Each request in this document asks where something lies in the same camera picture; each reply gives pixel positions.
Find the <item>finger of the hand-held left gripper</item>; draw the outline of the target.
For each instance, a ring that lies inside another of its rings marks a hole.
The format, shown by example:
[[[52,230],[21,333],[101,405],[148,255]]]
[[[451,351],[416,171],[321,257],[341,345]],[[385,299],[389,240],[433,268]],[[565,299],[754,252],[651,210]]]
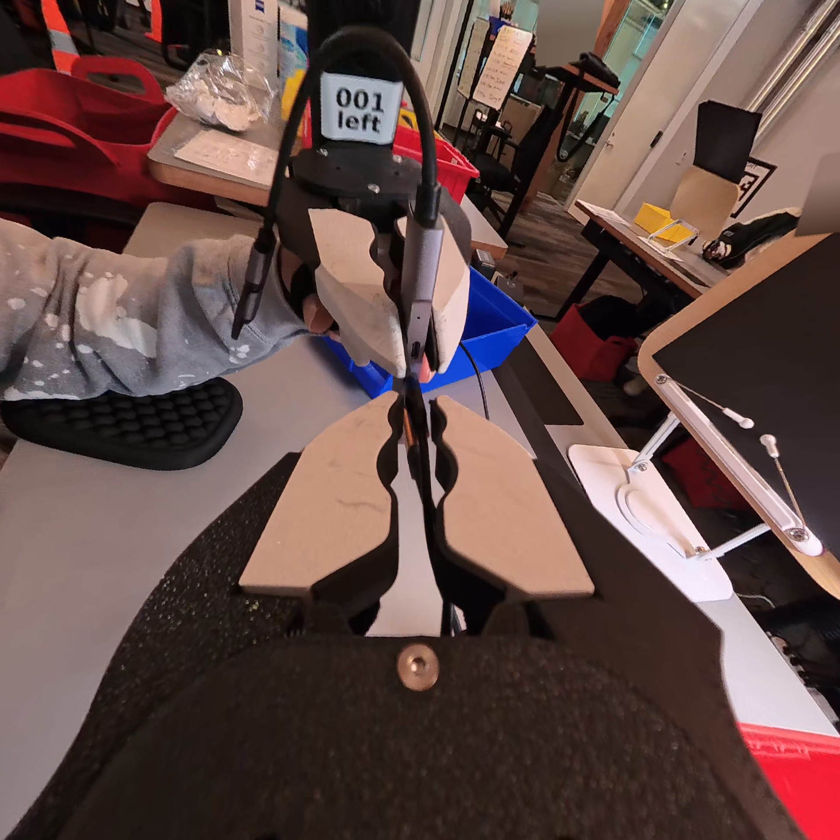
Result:
[[[402,325],[406,375],[420,373],[423,361],[443,374],[458,350],[469,300],[469,224],[439,217],[435,226],[414,217],[397,220],[402,240],[401,286],[396,299]]]
[[[372,256],[374,226],[336,208],[308,213],[319,257],[314,271],[318,297],[338,324],[341,344],[354,363],[375,363],[403,379],[402,325],[385,290],[384,270]]]

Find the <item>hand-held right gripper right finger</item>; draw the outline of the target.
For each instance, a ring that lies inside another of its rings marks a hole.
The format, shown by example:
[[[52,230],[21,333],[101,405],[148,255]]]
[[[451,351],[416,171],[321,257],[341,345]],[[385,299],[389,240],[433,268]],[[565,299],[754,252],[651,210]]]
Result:
[[[446,560],[506,601],[592,596],[592,578],[529,451],[450,396],[435,398],[430,412]]]

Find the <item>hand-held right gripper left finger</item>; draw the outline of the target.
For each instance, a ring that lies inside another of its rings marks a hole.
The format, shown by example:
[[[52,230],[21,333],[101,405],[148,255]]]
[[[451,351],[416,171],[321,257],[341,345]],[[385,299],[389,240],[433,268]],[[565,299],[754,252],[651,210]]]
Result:
[[[388,392],[305,447],[238,584],[248,593],[376,603],[398,571],[403,399]]]

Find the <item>grey usb hub with cable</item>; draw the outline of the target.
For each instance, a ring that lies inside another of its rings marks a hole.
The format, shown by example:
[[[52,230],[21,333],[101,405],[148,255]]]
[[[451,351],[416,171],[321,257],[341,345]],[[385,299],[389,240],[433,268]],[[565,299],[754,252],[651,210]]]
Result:
[[[438,181],[436,139],[423,85],[411,59],[393,35],[369,25],[341,28],[327,37],[311,56],[309,69],[292,103],[280,138],[263,222],[248,259],[244,289],[235,310],[232,337],[239,337],[243,327],[252,323],[259,309],[270,257],[278,244],[280,200],[287,183],[286,171],[307,103],[313,93],[320,91],[322,75],[335,62],[365,51],[377,52],[391,61],[416,108],[423,159],[421,180],[406,223],[402,298],[397,310],[401,319],[407,371],[410,376],[418,378],[432,323],[434,289],[445,232],[439,219],[441,185]]]

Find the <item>blue plastic bin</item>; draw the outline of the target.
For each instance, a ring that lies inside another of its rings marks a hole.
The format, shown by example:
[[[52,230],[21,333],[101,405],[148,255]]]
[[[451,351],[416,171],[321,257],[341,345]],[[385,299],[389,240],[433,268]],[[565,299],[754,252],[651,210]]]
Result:
[[[432,381],[422,384],[422,391],[431,392],[474,377],[476,371],[485,373],[496,369],[536,324],[536,318],[503,290],[476,269],[470,269],[469,304],[461,340],[463,346],[458,348],[446,372],[437,373]],[[392,389],[392,376],[379,365],[357,365],[341,344],[328,337],[324,337],[322,343],[370,398]]]

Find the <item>black usb-c cable orange band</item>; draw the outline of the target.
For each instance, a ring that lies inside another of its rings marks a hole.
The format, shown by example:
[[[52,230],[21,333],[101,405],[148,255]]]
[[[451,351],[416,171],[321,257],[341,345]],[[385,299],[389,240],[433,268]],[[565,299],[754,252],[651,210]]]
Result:
[[[459,631],[455,605],[450,598],[449,572],[436,531],[436,507],[432,490],[432,469],[429,453],[429,424],[424,395],[418,379],[409,374],[402,385],[406,456],[423,511],[423,529],[429,562],[443,599],[440,635],[452,637]]]

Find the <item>red plastic bin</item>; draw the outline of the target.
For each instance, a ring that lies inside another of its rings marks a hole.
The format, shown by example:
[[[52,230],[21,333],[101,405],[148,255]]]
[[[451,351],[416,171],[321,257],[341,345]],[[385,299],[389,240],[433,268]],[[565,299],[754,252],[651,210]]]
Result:
[[[740,723],[752,756],[802,833],[839,838],[839,737]]]

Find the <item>person's left forearm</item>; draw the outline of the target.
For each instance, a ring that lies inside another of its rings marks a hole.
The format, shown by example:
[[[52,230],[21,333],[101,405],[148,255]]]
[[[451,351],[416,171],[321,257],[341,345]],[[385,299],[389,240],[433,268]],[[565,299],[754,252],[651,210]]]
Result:
[[[232,338],[253,239],[189,241],[168,257],[114,254],[1,224],[1,397],[87,400],[180,391],[309,334],[276,269]]]

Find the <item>small red bin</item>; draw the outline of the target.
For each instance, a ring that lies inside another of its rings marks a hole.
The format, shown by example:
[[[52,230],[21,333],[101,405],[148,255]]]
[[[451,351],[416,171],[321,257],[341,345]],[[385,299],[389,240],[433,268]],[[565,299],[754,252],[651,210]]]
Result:
[[[435,138],[437,154],[437,179],[442,187],[449,191],[456,204],[463,201],[467,187],[480,178],[477,168],[450,142]],[[421,137],[417,130],[399,124],[395,131],[393,151],[404,158],[422,162],[423,150]]]

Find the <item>white board stand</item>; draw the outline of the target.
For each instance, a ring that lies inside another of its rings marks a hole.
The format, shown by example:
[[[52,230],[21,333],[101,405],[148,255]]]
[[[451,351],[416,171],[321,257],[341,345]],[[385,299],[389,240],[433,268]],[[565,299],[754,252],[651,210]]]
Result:
[[[805,522],[781,465],[776,437],[764,434],[759,445],[777,468],[788,500],[737,453],[701,404],[716,408],[739,429],[752,432],[754,421],[690,389],[665,373],[654,383],[673,411],[640,451],[575,444],[569,461],[593,507],[693,603],[726,601],[732,583],[720,559],[773,529],[789,549],[810,560],[827,555],[825,544]],[[712,548],[654,465],[654,455],[683,425],[703,450],[717,457],[721,470],[747,501],[758,503],[761,524]]]

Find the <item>wooden-edged desk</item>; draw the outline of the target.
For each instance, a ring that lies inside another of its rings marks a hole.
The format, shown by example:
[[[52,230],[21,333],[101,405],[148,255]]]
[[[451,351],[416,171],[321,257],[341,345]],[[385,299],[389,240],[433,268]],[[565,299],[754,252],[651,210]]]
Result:
[[[185,188],[197,193],[264,207],[268,199],[268,188],[248,179],[228,176],[214,169],[182,161],[175,156],[186,142],[203,130],[200,123],[177,113],[161,137],[148,152],[150,173],[158,182]],[[461,207],[471,228],[474,249],[482,249],[494,259],[503,259],[508,252],[507,242],[482,215],[478,208],[464,196]]]

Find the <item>handwritten whiteboard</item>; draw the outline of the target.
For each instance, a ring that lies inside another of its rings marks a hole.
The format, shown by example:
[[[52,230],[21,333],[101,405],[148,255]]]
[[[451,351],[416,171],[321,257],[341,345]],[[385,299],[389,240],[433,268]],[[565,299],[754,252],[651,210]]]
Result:
[[[491,110],[502,110],[532,42],[531,32],[510,25],[501,26],[479,74],[472,101]]]
[[[465,50],[465,57],[458,75],[458,93],[466,100],[471,99],[476,84],[482,51],[490,31],[490,21],[487,17],[480,17],[472,24]]]

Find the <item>white carton box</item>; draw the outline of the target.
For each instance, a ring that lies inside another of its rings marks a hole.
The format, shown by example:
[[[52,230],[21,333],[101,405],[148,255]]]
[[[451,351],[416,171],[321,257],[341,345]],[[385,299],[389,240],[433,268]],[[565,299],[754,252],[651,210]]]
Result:
[[[228,1],[232,51],[277,90],[279,10],[277,1]]]

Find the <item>cardboard sheet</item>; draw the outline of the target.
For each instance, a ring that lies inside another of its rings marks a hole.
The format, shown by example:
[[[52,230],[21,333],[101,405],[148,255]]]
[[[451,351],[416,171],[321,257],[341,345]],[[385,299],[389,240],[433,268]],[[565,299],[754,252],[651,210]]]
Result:
[[[738,182],[692,165],[680,179],[669,213],[699,236],[712,240],[727,226],[739,194]]]

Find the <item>black board with wooden edge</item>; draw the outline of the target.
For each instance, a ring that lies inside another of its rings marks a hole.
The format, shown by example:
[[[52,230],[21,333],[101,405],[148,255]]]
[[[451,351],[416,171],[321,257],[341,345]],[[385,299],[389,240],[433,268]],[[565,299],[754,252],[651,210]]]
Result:
[[[651,332],[638,368],[839,596],[839,234],[788,234]]]

